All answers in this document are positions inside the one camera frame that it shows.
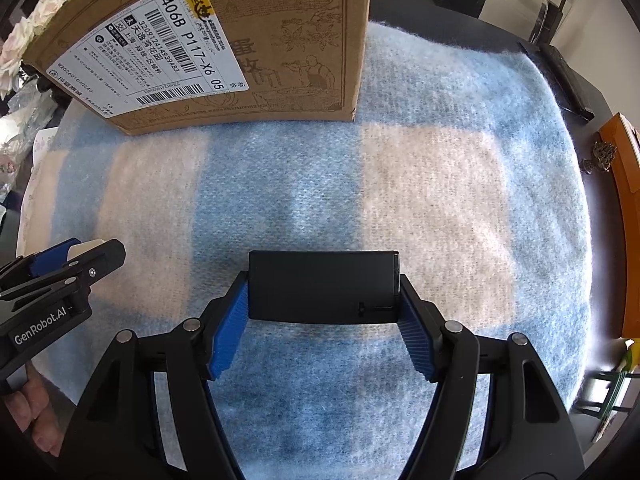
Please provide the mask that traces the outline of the person's left hand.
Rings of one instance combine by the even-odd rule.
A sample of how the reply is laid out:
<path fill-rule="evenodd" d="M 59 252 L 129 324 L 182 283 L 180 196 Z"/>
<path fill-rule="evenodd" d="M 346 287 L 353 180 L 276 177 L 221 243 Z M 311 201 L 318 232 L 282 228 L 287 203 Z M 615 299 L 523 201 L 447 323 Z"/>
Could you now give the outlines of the person's left hand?
<path fill-rule="evenodd" d="M 58 416 L 42 375 L 31 362 L 27 363 L 26 370 L 27 382 L 20 390 L 2 396 L 2 400 L 21 432 L 32 430 L 32 440 L 38 450 L 58 457 L 64 438 Z"/>

